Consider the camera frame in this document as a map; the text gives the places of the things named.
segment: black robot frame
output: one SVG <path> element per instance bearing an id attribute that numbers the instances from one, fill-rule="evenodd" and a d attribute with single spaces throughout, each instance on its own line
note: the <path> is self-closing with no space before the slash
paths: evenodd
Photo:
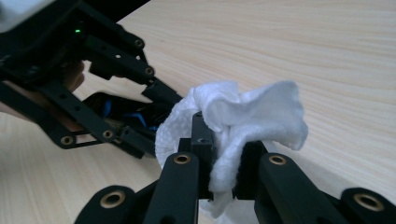
<path id="1" fill-rule="evenodd" d="M 156 130 L 181 97 L 154 76 L 144 41 L 116 24 L 147 2 L 57 0 L 0 34 L 0 101 L 38 124 L 63 149 L 110 143 L 137 158 L 154 156 Z M 63 85 L 64 68 L 85 60 L 99 77 L 122 76 L 146 85 L 142 94 L 152 103 L 102 92 L 81 102 Z M 83 130 L 68 130 L 4 80 L 42 93 Z M 208 190 L 216 148 L 201 113 L 193 116 L 191 132 L 191 138 L 180 139 L 178 153 L 167 159 L 158 181 L 138 192 L 121 186 L 100 190 L 76 223 L 197 223 L 198 201 L 216 200 Z M 84 134 L 94 140 L 79 142 Z M 396 207 L 381 195 L 346 189 L 337 200 L 316 188 L 291 158 L 268 153 L 262 142 L 245 145 L 237 183 L 233 196 L 254 201 L 260 223 L 396 221 Z"/>

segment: wooden table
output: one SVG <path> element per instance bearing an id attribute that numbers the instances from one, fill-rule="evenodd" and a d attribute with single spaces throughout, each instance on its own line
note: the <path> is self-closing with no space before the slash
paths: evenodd
<path id="1" fill-rule="evenodd" d="M 157 77 L 181 95 L 215 80 L 240 91 L 296 81 L 309 135 L 301 151 L 281 152 L 331 195 L 360 186 L 396 203 L 394 1 L 154 0 L 120 23 L 146 41 Z M 143 88 L 87 74 L 76 95 L 145 100 Z M 110 145 L 61 150 L 8 115 L 0 141 L 0 223 L 71 223 L 99 189 L 139 190 L 160 174 L 154 159 Z"/>

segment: white cloth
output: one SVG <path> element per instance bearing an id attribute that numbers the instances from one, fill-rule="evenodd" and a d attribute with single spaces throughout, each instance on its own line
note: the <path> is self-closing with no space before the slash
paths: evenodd
<path id="1" fill-rule="evenodd" d="M 156 156 L 161 167 L 169 155 L 177 152 L 179 139 L 191 137 L 192 115 L 199 111 L 202 111 L 205 123 L 214 132 L 218 149 L 218 159 L 209 183 L 215 200 L 201 203 L 201 208 L 212 217 L 223 213 L 230 215 L 233 213 L 230 208 L 238 207 L 230 192 L 236 184 L 236 173 L 246 142 L 275 141 L 298 150 L 308 134 L 294 82 L 281 81 L 244 93 L 239 93 L 235 82 L 207 83 L 191 89 L 158 129 Z M 218 220 L 232 223 L 228 217 Z"/>

